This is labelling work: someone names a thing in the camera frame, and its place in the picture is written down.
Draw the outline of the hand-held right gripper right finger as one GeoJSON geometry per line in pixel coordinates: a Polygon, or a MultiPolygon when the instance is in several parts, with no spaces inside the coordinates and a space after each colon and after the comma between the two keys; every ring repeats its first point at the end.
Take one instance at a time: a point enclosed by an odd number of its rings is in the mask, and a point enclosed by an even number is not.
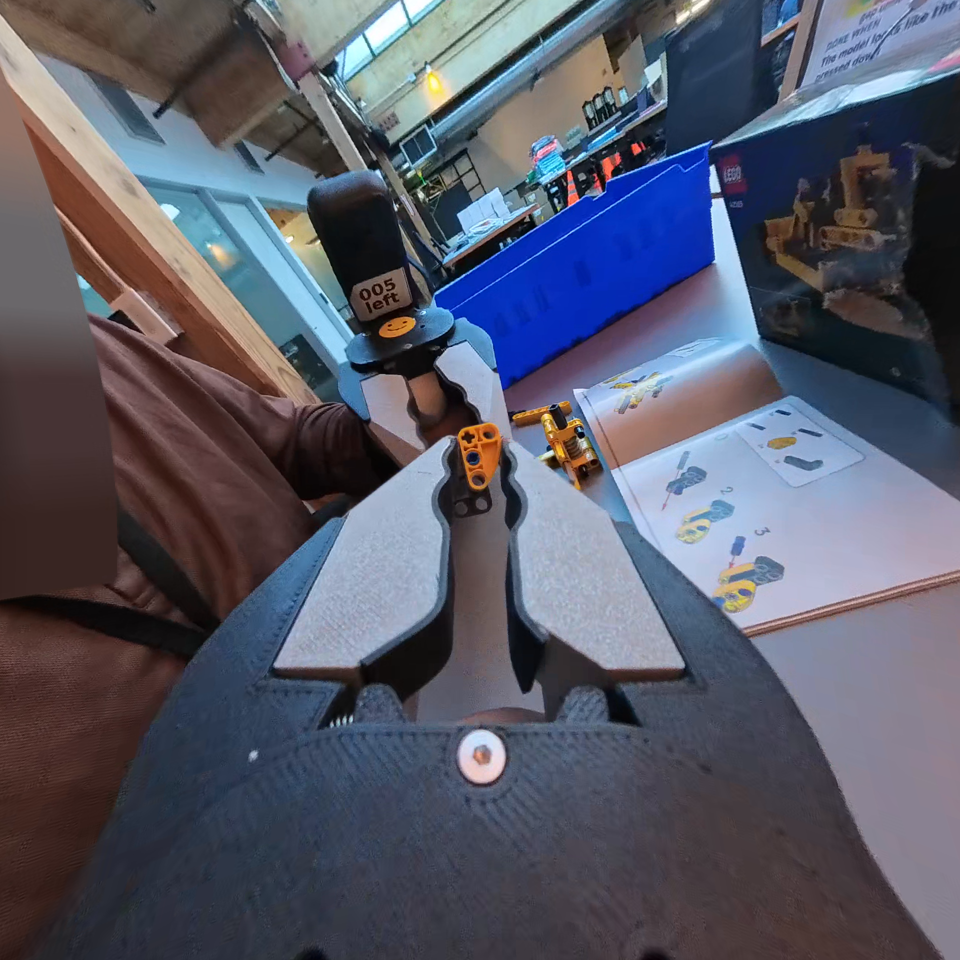
{"type": "Polygon", "coordinates": [[[521,691],[681,678],[679,646],[606,510],[513,440],[501,486],[508,644],[521,691]]]}

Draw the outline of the lego instruction booklet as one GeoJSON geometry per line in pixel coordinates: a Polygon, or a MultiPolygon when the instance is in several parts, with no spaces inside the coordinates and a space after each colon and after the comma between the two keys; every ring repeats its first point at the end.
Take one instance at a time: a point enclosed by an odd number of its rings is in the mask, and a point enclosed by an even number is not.
{"type": "Polygon", "coordinates": [[[749,636],[958,582],[958,500],[702,339],[574,390],[638,532],[749,636]]]}

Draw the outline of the blue plastic bin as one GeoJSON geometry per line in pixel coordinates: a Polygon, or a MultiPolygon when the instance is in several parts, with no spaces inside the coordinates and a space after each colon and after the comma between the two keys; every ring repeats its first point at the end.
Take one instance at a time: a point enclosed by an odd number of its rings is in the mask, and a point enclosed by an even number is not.
{"type": "Polygon", "coordinates": [[[438,291],[490,336],[504,387],[714,262],[710,148],[620,174],[438,291]]]}

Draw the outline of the wooden frame post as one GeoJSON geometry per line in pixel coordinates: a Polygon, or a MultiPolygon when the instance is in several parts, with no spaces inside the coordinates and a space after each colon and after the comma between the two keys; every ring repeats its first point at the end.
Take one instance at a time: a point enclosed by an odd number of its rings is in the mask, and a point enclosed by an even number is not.
{"type": "Polygon", "coordinates": [[[2,71],[54,206],[122,281],[150,294],[200,362],[258,392],[318,397],[189,244],[13,27],[1,20],[2,71]]]}

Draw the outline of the yellow and black lego piece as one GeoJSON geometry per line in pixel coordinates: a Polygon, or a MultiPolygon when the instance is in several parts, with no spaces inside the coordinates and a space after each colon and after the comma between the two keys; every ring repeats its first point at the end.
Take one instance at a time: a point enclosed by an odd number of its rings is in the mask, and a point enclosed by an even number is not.
{"type": "Polygon", "coordinates": [[[500,466],[501,453],[502,438],[495,423],[468,426],[459,432],[452,493],[456,519],[481,517],[492,510],[491,486],[500,466]]]}

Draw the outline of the white bracket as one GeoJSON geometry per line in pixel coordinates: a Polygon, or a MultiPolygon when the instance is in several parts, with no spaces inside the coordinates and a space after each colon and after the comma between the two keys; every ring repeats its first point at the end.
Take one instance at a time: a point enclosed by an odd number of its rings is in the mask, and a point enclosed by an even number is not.
{"type": "Polygon", "coordinates": [[[109,307],[112,315],[122,315],[136,330],[163,346],[171,345],[184,333],[147,294],[131,287],[122,288],[120,294],[109,302],[109,307]]]}

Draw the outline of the black standing panel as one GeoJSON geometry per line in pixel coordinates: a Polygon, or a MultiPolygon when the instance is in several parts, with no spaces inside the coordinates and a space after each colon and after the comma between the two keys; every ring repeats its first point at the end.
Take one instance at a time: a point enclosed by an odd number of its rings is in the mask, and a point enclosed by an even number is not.
{"type": "Polygon", "coordinates": [[[795,30],[770,43],[782,2],[708,2],[666,36],[666,156],[719,142],[777,102],[795,30]]]}

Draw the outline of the background wooden table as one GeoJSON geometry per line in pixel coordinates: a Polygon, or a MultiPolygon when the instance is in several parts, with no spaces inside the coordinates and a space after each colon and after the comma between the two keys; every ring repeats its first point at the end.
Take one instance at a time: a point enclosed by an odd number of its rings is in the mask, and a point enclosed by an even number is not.
{"type": "Polygon", "coordinates": [[[493,225],[476,236],[471,236],[467,243],[448,253],[440,261],[444,270],[451,270],[462,260],[469,258],[479,252],[485,246],[498,240],[499,237],[508,234],[518,225],[530,222],[536,225],[536,217],[540,214],[542,206],[538,203],[532,203],[524,206],[522,209],[514,212],[508,218],[496,220],[493,225]]]}

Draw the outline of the yellow lego assembly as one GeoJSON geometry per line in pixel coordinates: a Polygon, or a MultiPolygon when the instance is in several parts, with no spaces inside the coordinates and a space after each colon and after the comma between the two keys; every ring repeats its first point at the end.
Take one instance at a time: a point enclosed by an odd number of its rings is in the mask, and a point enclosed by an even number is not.
{"type": "Polygon", "coordinates": [[[541,416],[548,449],[538,459],[551,470],[562,470],[576,490],[594,472],[600,459],[579,418],[570,416],[570,404],[552,404],[541,416]]]}

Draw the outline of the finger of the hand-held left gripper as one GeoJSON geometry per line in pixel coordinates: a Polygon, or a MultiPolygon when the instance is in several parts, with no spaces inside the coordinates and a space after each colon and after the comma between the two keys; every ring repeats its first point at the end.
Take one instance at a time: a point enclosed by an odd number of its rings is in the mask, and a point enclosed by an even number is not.
{"type": "Polygon", "coordinates": [[[367,428],[378,445],[394,462],[418,459],[426,442],[408,381],[378,373],[364,379],[361,390],[369,414],[367,428]]]}
{"type": "Polygon", "coordinates": [[[470,342],[450,345],[438,355],[435,373],[452,390],[471,426],[494,425],[501,438],[512,439],[512,426],[497,370],[470,342]]]}

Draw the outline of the person's left forearm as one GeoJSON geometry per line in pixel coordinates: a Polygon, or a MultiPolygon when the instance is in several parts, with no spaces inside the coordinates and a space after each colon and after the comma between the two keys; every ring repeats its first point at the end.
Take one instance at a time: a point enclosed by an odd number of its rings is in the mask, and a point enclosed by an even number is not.
{"type": "Polygon", "coordinates": [[[301,500],[360,500],[400,471],[344,403],[296,405],[259,395],[245,417],[247,432],[301,500]]]}

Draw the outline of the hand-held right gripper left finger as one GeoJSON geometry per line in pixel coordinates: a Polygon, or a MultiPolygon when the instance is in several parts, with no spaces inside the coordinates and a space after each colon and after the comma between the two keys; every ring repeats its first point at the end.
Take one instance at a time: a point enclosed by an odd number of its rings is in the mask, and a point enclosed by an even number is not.
{"type": "Polygon", "coordinates": [[[420,690],[452,652],[455,440],[440,440],[342,522],[281,645],[284,678],[420,690]]]}

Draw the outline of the white paper sign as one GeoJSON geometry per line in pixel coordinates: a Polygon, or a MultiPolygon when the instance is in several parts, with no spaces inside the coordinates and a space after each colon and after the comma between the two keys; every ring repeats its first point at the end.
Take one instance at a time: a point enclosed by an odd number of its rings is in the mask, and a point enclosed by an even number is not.
{"type": "Polygon", "coordinates": [[[825,1],[797,88],[958,39],[957,1],[825,1]]]}

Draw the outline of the grey ceiling duct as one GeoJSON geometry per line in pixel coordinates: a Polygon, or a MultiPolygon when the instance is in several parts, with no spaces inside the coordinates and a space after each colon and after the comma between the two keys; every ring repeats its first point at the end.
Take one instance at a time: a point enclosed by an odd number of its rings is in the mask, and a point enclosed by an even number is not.
{"type": "Polygon", "coordinates": [[[531,90],[536,78],[557,66],[584,43],[614,26],[639,8],[641,2],[596,1],[584,11],[548,33],[546,39],[493,78],[465,101],[429,126],[436,144],[446,148],[468,139],[511,98],[531,90]]]}

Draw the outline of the dark lego set box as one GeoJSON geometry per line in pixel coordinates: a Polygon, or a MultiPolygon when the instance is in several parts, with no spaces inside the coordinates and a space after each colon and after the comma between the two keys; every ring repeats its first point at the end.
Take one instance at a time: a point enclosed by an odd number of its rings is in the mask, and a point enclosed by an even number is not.
{"type": "Polygon", "coordinates": [[[710,148],[760,336],[958,422],[958,68],[810,87],[710,148]]]}

